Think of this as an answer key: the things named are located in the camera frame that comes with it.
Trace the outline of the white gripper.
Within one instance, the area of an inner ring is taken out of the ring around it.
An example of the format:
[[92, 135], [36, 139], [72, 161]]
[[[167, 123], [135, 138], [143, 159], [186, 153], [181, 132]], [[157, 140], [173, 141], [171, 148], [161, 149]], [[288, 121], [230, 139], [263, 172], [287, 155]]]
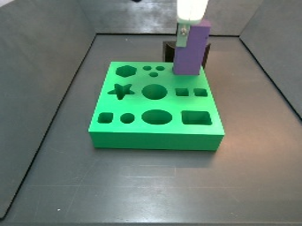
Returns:
[[176, 0], [176, 46], [184, 47], [190, 25], [198, 24], [204, 16], [208, 0]]

